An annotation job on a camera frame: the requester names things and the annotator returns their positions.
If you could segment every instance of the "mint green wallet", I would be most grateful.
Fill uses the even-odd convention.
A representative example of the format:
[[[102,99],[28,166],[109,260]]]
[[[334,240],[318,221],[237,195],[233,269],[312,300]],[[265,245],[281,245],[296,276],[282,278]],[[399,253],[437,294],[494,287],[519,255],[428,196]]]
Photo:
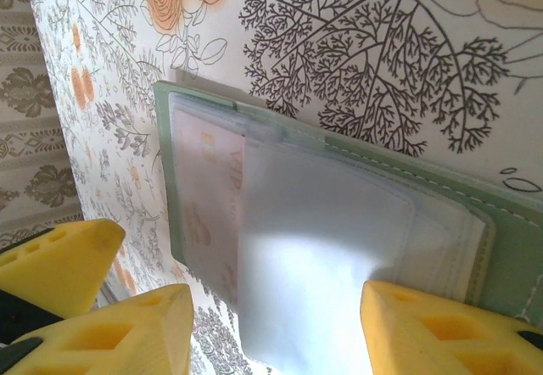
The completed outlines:
[[[461,204],[485,224],[475,252],[473,269],[469,272],[464,301],[523,318],[534,325],[543,323],[542,202],[423,160],[308,126],[268,109],[164,81],[154,85],[154,94],[168,200],[171,253],[189,268],[193,269],[194,262],[187,254],[187,223],[183,221],[186,214],[183,213],[181,199],[184,194],[176,175],[179,160],[176,157],[175,135],[178,126],[172,129],[173,107],[182,107],[182,104],[172,102],[179,100],[179,97],[191,102],[187,104],[186,110],[189,112],[194,110],[198,115],[200,111],[210,119],[214,116],[217,119],[223,116],[224,119],[232,119],[229,120],[229,127],[234,129],[237,119],[242,123],[254,122],[261,128],[270,127],[274,133],[279,133],[282,141],[288,142],[286,150],[291,147],[308,148],[309,151],[318,148],[321,157],[366,167],[376,176],[381,173],[391,182],[397,178],[399,184],[406,184],[409,189],[418,188]]]

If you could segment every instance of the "floral wallpaper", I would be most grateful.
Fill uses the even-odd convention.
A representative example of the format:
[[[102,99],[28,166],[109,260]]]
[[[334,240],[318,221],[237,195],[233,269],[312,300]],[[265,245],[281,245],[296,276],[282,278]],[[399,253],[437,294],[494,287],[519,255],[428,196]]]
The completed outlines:
[[[0,248],[81,218],[29,0],[0,0]]]
[[[273,370],[243,355],[233,306],[171,257],[168,218],[177,215],[166,210],[157,80],[235,93],[543,198],[538,0],[30,3],[37,33],[18,22],[0,36],[0,54],[7,48],[33,54],[39,37],[51,87],[43,71],[22,65],[31,73],[5,75],[2,91],[10,92],[2,93],[12,98],[0,110],[33,120],[51,113],[53,96],[83,214],[110,218],[127,231],[112,274],[130,294],[191,285],[195,374]],[[39,91],[35,99],[28,99],[30,90]],[[55,133],[40,137],[42,144],[55,143]],[[64,166],[53,165],[29,176],[36,187],[3,187],[4,211],[21,198],[49,208],[66,204],[74,186]],[[47,195],[53,180],[66,185]]]

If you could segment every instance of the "patterned fabric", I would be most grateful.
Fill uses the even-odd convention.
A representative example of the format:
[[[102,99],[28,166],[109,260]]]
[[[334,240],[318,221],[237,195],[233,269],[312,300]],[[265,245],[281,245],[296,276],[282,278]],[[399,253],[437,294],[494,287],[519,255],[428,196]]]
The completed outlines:
[[[81,218],[29,0],[0,0],[0,248]]]
[[[171,258],[153,83],[242,97],[543,198],[534,3],[31,0],[85,217],[126,229],[114,271],[132,294],[191,285],[198,374],[272,370],[243,356],[232,309]],[[19,26],[0,45],[30,52]],[[50,110],[42,92],[25,101],[41,85],[33,75],[3,87],[25,85],[11,92],[21,119]],[[55,190],[49,206],[66,196]],[[20,192],[10,187],[3,202]]]

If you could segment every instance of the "tree branch drawing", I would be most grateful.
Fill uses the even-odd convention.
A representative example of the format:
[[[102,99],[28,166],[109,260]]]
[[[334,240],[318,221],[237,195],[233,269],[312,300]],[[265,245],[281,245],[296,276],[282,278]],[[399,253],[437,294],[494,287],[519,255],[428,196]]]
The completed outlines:
[[[508,77],[495,38],[455,48],[419,0],[244,0],[250,93],[296,117],[318,99],[321,127],[412,156],[429,116],[454,153],[490,135]]]

